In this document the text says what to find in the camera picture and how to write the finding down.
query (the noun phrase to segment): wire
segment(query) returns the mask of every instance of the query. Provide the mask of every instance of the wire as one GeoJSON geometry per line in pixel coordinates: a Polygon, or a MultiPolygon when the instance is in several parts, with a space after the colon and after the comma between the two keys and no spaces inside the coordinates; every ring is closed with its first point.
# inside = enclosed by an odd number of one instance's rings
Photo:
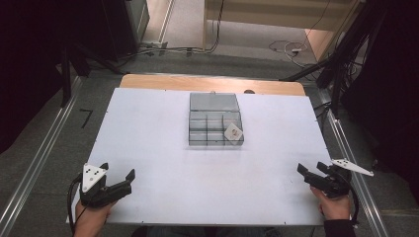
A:
{"type": "Polygon", "coordinates": [[[290,44],[290,43],[297,43],[300,44],[301,46],[304,46],[304,48],[301,48],[301,51],[307,50],[308,47],[306,44],[302,43],[302,42],[297,42],[297,41],[288,41],[288,40],[275,40],[273,42],[271,42],[271,44],[268,45],[268,48],[274,52],[284,52],[283,50],[278,50],[276,47],[273,47],[273,45],[277,42],[287,42],[286,45],[290,44]]]}
{"type": "Polygon", "coordinates": [[[313,237],[314,236],[314,231],[315,231],[315,226],[313,226],[313,228],[311,229],[310,237],[313,237]]]}
{"type": "MultiPolygon", "coordinates": [[[[218,20],[217,20],[217,27],[216,27],[216,39],[215,39],[215,43],[212,45],[211,48],[205,48],[204,50],[200,47],[166,47],[166,48],[157,48],[157,47],[153,47],[153,48],[148,48],[145,50],[142,50],[138,53],[135,53],[133,55],[130,55],[128,57],[128,60],[123,62],[120,65],[117,65],[117,68],[120,68],[124,65],[126,65],[134,56],[136,55],[141,55],[141,54],[147,54],[150,52],[156,52],[156,51],[173,51],[173,52],[187,52],[187,53],[212,53],[215,51],[215,49],[218,46],[219,43],[219,29],[221,26],[221,17],[222,17],[222,10],[224,8],[224,0],[222,0],[221,2],[221,6],[219,9],[219,13],[218,13],[218,20]]],[[[98,66],[93,66],[93,65],[89,65],[92,67],[95,67],[97,69],[106,69],[105,67],[98,67],[98,66]]]]}
{"type": "MultiPolygon", "coordinates": [[[[343,20],[343,23],[345,24],[345,22],[346,22],[346,20],[348,20],[348,18],[349,18],[349,16],[351,15],[351,12],[354,10],[354,7],[355,7],[356,5],[354,4],[353,6],[352,6],[352,8],[351,8],[351,10],[348,12],[348,14],[346,15],[346,17],[345,17],[345,20],[343,20]]],[[[336,48],[338,47],[338,44],[340,43],[340,41],[339,41],[339,39],[341,38],[341,36],[342,36],[342,34],[343,34],[344,32],[342,31],[340,34],[339,34],[339,37],[336,39],[336,42],[335,42],[335,50],[336,50],[336,48]]]]}
{"type": "Polygon", "coordinates": [[[356,62],[356,61],[352,61],[352,63],[354,63],[355,65],[358,65],[358,66],[364,66],[362,63],[359,63],[359,62],[356,62]]]}
{"type": "Polygon", "coordinates": [[[295,55],[289,55],[289,54],[287,53],[287,45],[289,45],[289,44],[290,44],[290,43],[287,43],[287,44],[284,46],[284,53],[286,54],[287,58],[288,58],[291,62],[293,62],[295,65],[297,65],[297,66],[299,66],[299,67],[301,67],[301,68],[304,68],[304,67],[305,67],[305,65],[299,64],[298,62],[296,62],[296,61],[294,61],[294,60],[293,60],[293,57],[297,56],[297,53],[296,53],[295,55]]]}
{"type": "Polygon", "coordinates": [[[79,216],[77,216],[76,222],[74,223],[74,227],[77,226],[77,221],[80,219],[81,215],[84,213],[84,211],[86,211],[87,206],[89,206],[90,201],[92,200],[92,197],[90,197],[89,201],[87,202],[87,204],[84,206],[83,210],[81,211],[81,213],[79,214],[79,216]]]}
{"type": "Polygon", "coordinates": [[[304,44],[306,43],[306,41],[308,40],[308,36],[310,35],[310,33],[311,33],[311,30],[313,30],[313,28],[315,28],[315,26],[317,26],[317,24],[321,21],[321,19],[323,19],[323,17],[324,17],[324,14],[326,13],[326,10],[327,10],[327,8],[329,7],[329,4],[330,4],[330,1],[331,0],[329,0],[328,2],[327,2],[327,5],[326,5],[326,7],[324,8],[324,10],[323,10],[323,13],[321,14],[321,16],[320,16],[320,18],[318,19],[318,21],[310,28],[310,31],[308,31],[308,33],[307,33],[307,35],[305,36],[305,40],[304,40],[304,44]]]}
{"type": "Polygon", "coordinates": [[[360,199],[358,198],[358,195],[355,192],[354,188],[352,187],[351,183],[349,183],[341,174],[337,172],[333,172],[333,174],[339,176],[345,182],[345,184],[348,186],[348,188],[350,189],[352,193],[352,199],[354,200],[355,212],[354,212],[354,215],[352,216],[351,223],[355,227],[357,224],[359,224],[358,213],[360,211],[360,199]]]}
{"type": "Polygon", "coordinates": [[[71,232],[73,233],[73,235],[74,235],[74,233],[75,233],[75,223],[74,223],[74,221],[73,221],[73,210],[72,210],[72,208],[71,208],[71,196],[72,196],[72,193],[73,193],[73,189],[74,189],[74,186],[77,184],[77,183],[80,183],[81,182],[81,179],[82,179],[82,174],[80,173],[78,176],[77,176],[77,178],[76,179],[74,179],[72,182],[71,182],[71,184],[70,184],[70,188],[68,189],[68,192],[67,192],[67,212],[68,212],[68,222],[70,223],[70,228],[71,228],[71,232]]]}
{"type": "Polygon", "coordinates": [[[324,104],[321,104],[321,105],[316,106],[315,108],[313,108],[313,109],[316,111],[316,110],[318,110],[319,108],[324,107],[323,111],[322,111],[320,114],[318,114],[318,115],[316,116],[316,118],[317,118],[317,119],[318,119],[319,117],[321,117],[321,119],[320,119],[320,131],[321,131],[321,134],[323,134],[324,124],[325,124],[325,122],[326,122],[327,113],[328,113],[328,112],[329,112],[329,110],[330,110],[330,106],[331,106],[331,104],[332,104],[332,102],[326,102],[326,103],[324,103],[324,104]]]}

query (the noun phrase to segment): black sleeve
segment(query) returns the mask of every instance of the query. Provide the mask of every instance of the black sleeve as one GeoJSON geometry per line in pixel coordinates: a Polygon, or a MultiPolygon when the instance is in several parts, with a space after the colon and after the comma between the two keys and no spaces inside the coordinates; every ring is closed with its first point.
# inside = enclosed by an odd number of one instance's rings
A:
{"type": "Polygon", "coordinates": [[[326,237],[355,237],[354,227],[350,220],[326,220],[324,221],[326,237]]]}

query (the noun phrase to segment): white table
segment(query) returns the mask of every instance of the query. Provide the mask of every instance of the white table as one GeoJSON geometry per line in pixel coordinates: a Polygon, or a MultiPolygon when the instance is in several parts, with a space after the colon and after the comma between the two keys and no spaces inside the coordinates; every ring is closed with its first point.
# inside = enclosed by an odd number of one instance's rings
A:
{"type": "Polygon", "coordinates": [[[301,163],[321,174],[317,162],[330,162],[308,97],[237,94],[244,144],[190,147],[189,93],[115,90],[89,164],[109,163],[108,186],[131,169],[136,178],[108,222],[322,224],[317,200],[296,171],[301,163]]]}

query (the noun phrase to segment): black curtain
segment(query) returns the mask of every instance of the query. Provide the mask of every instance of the black curtain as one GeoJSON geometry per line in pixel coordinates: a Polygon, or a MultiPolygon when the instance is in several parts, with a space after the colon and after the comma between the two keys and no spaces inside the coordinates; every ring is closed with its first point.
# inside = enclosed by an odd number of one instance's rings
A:
{"type": "Polygon", "coordinates": [[[379,162],[419,202],[419,33],[412,1],[391,1],[363,71],[341,102],[377,142],[379,162]]]}
{"type": "Polygon", "coordinates": [[[59,19],[52,1],[2,1],[0,153],[62,86],[59,19]]]}

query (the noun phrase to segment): human hand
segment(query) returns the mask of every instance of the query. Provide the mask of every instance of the human hand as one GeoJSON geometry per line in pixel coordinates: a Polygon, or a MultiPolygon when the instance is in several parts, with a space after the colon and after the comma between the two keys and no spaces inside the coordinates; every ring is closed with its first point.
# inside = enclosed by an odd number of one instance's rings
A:
{"type": "Polygon", "coordinates": [[[117,202],[113,202],[101,208],[90,208],[83,206],[79,200],[76,205],[76,219],[78,217],[78,220],[76,221],[76,231],[74,236],[98,236],[105,224],[106,219],[111,214],[112,206],[114,206],[116,203],[117,202]]]}
{"type": "Polygon", "coordinates": [[[324,214],[326,220],[349,219],[351,215],[351,202],[348,196],[336,198],[327,197],[321,190],[310,186],[313,194],[319,199],[318,210],[324,214]]]}

